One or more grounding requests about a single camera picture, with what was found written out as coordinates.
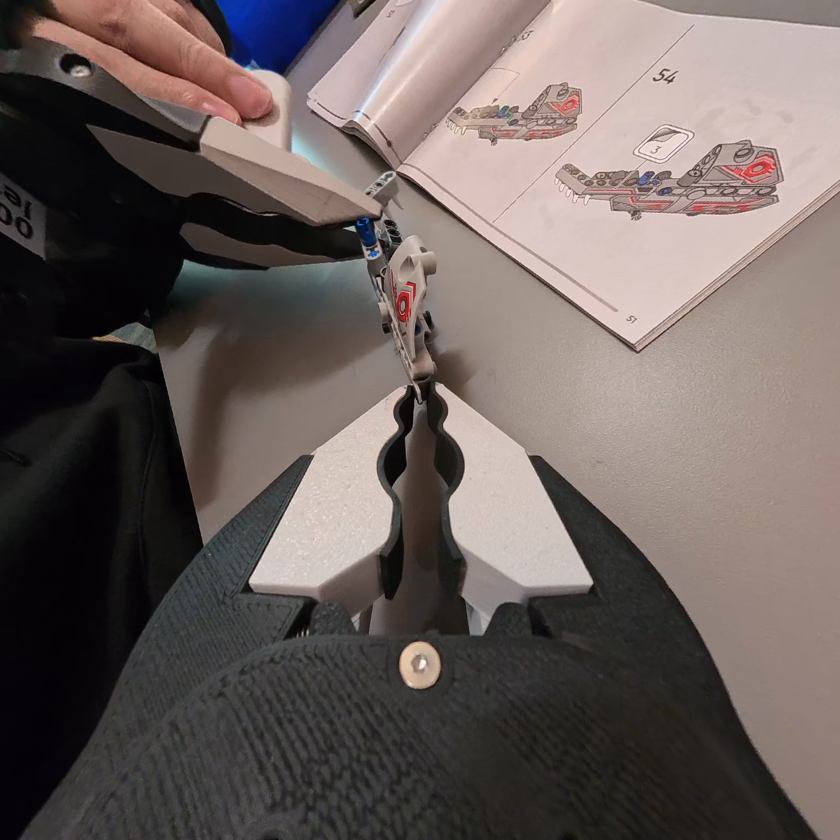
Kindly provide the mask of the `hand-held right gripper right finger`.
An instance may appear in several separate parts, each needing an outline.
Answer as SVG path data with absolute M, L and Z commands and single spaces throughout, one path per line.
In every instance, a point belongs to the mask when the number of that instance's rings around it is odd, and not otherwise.
M 427 420 L 446 484 L 438 576 L 472 607 L 587 593 L 592 577 L 527 451 L 443 385 Z

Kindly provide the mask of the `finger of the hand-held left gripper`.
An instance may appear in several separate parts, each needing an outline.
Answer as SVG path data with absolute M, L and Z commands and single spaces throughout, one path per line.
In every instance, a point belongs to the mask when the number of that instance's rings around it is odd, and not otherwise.
M 196 151 L 92 125 L 89 130 L 115 161 L 163 193 L 212 194 L 312 226 L 382 215 L 373 197 L 220 118 L 206 123 Z
M 267 269 L 363 258 L 357 234 L 290 217 L 249 217 L 226 233 L 189 221 L 180 236 L 192 251 L 191 260 L 209 266 Z

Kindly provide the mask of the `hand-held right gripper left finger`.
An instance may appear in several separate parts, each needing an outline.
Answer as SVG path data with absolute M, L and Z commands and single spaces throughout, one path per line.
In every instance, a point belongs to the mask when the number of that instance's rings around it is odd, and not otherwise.
M 312 454 L 249 585 L 317 601 L 391 600 L 403 577 L 406 467 L 415 395 L 395 389 Z

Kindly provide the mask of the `grey toy brick jaw assembly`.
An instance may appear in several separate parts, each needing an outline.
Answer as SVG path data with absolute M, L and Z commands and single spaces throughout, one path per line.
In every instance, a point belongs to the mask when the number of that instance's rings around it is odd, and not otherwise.
M 382 215 L 355 223 L 377 299 L 383 331 L 399 353 L 417 403 L 424 403 L 436 373 L 427 348 L 434 323 L 424 309 L 427 279 L 437 271 L 437 258 L 416 235 L 403 237 L 388 205 L 396 202 L 394 171 L 382 173 L 365 194 L 381 205 Z

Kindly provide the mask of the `grey desk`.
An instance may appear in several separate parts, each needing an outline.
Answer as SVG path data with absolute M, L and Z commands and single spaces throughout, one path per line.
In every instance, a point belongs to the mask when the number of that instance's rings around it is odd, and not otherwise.
M 447 387 L 677 594 L 750 738 L 838 838 L 838 198 L 635 353 L 414 185 Z M 403 383 L 359 262 L 185 267 L 154 326 L 204 541 Z

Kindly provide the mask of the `person's left hand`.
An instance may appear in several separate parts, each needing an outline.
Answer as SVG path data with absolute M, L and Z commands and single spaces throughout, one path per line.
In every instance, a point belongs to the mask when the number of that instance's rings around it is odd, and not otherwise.
M 88 58 L 128 89 L 240 124 L 265 117 L 270 90 L 228 57 L 223 24 L 186 1 L 56 1 L 17 32 Z

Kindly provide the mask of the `person's black sweatshirt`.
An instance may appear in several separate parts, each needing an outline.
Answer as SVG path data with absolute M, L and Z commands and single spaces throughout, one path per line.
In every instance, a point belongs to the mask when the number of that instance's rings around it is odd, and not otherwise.
M 1 374 L 1 832 L 17 838 L 203 543 L 157 355 L 13 340 Z

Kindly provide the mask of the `white instruction booklet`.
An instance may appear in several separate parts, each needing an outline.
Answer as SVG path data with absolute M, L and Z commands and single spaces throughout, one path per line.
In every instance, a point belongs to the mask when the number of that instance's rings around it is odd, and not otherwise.
M 389 2 L 308 94 L 639 351 L 838 194 L 837 26 Z

